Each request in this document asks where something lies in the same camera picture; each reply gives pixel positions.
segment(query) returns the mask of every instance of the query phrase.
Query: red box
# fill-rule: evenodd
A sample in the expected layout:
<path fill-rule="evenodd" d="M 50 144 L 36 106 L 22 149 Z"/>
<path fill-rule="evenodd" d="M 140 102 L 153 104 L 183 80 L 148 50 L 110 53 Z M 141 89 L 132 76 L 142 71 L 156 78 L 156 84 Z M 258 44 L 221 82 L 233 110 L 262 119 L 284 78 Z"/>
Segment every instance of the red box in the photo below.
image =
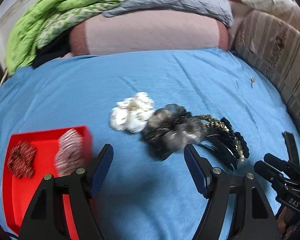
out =
<path fill-rule="evenodd" d="M 58 139 L 71 128 L 76 129 L 83 138 L 82 157 L 87 163 L 92 158 L 92 135 L 86 126 L 11 135 L 3 168 L 2 199 L 7 225 L 16 234 L 19 234 L 23 217 L 43 176 L 48 173 L 54 177 L 58 176 L 54 167 L 54 157 L 59 150 Z M 32 162 L 34 175 L 31 179 L 16 179 L 7 166 L 11 149 L 23 141 L 37 148 Z M 69 195 L 64 195 L 63 200 L 70 237 L 77 240 L 79 238 L 72 217 Z"/>

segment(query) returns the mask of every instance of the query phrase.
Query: green blanket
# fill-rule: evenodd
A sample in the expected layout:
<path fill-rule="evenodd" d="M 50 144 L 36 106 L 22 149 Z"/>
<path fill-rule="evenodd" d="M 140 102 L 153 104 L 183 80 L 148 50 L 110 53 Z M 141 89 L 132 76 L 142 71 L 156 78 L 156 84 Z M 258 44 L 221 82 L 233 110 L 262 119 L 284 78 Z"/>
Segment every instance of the green blanket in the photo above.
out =
<path fill-rule="evenodd" d="M 41 49 L 63 31 L 124 0 L 38 0 L 13 27 L 6 48 L 7 70 L 31 65 Z"/>

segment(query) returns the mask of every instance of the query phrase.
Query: silver bolt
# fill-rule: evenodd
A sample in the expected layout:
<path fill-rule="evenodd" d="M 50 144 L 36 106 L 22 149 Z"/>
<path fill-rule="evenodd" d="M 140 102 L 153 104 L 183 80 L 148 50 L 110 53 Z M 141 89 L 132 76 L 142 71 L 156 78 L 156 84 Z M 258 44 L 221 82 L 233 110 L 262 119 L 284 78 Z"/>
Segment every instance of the silver bolt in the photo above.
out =
<path fill-rule="evenodd" d="M 252 173 L 247 173 L 247 178 L 248 179 L 254 179 L 254 175 Z"/>
<path fill-rule="evenodd" d="M 46 174 L 44 177 L 43 177 L 45 180 L 49 180 L 52 178 L 52 175 L 51 174 Z"/>
<path fill-rule="evenodd" d="M 212 171 L 215 173 L 215 174 L 220 174 L 221 173 L 221 169 L 216 167 L 216 168 L 213 168 Z"/>
<path fill-rule="evenodd" d="M 79 169 L 76 170 L 76 173 L 77 174 L 84 174 L 85 171 L 86 170 L 84 168 L 79 168 Z"/>

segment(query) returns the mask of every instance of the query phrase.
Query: blue bedsheet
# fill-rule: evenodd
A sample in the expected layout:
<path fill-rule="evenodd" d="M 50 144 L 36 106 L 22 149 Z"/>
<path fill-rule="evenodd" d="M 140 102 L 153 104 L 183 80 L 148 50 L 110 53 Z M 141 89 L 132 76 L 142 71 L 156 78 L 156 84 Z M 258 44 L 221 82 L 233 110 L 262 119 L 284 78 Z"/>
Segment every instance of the blue bedsheet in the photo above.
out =
<path fill-rule="evenodd" d="M 250 78 L 256 79 L 251 87 Z M 98 216 L 108 240 L 189 240 L 207 201 L 192 181 L 182 154 L 154 161 L 140 134 L 108 125 L 116 102 L 147 92 L 155 108 L 177 103 L 193 114 L 225 116 L 241 132 L 250 158 L 236 174 L 270 152 L 288 159 L 281 133 L 300 136 L 273 85 L 258 71 L 220 49 L 132 52 L 53 60 L 36 70 L 23 67 L 0 88 L 0 186 L 12 133 L 88 125 L 98 153 L 112 144 L 114 160 L 98 196 Z M 213 166 L 226 168 L 197 147 Z M 274 211 L 270 185 L 257 176 Z M 226 239 L 231 205 L 220 239 Z M 0 223 L 5 229 L 0 189 Z"/>

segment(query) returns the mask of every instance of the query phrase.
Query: beige floral striped upholstery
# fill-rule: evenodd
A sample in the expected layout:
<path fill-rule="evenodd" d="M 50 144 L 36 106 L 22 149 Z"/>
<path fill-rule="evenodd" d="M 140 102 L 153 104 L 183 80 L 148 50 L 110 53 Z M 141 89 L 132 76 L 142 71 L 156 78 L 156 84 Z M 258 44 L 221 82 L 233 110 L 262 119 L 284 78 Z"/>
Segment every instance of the beige floral striped upholstery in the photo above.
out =
<path fill-rule="evenodd" d="M 300 128 L 300 32 L 254 10 L 239 28 L 235 49 L 276 86 Z"/>

